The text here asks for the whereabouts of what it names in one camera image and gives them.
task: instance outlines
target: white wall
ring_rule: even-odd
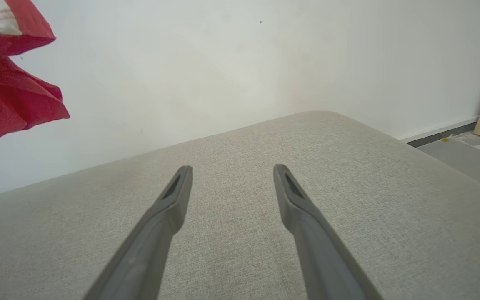
[[[305,110],[394,137],[480,112],[480,0],[34,3],[57,40],[15,61],[72,118],[0,139],[0,192]]]

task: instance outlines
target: gray floor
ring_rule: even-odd
[[[465,132],[418,149],[480,182],[480,136]]]

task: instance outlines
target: baseboard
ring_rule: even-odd
[[[443,125],[439,125],[437,127],[430,127],[414,133],[409,133],[407,135],[400,135],[399,137],[396,137],[396,138],[404,143],[412,142],[414,140],[429,137],[431,135],[436,135],[437,133],[442,133],[444,131],[448,131],[457,127],[474,123],[478,120],[478,118],[479,118],[479,115],[473,116],[466,120],[459,120],[459,121],[454,121],[454,122],[446,123]]]

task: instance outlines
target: gray fabric surface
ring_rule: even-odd
[[[480,299],[480,183],[332,112],[304,112],[0,194],[0,300],[79,299],[180,165],[160,299],[305,299],[285,163],[387,299]]]

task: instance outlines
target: red fabric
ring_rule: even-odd
[[[30,0],[5,0],[21,36],[0,35],[0,137],[34,125],[69,118],[60,89],[16,66],[9,58],[55,40]]]

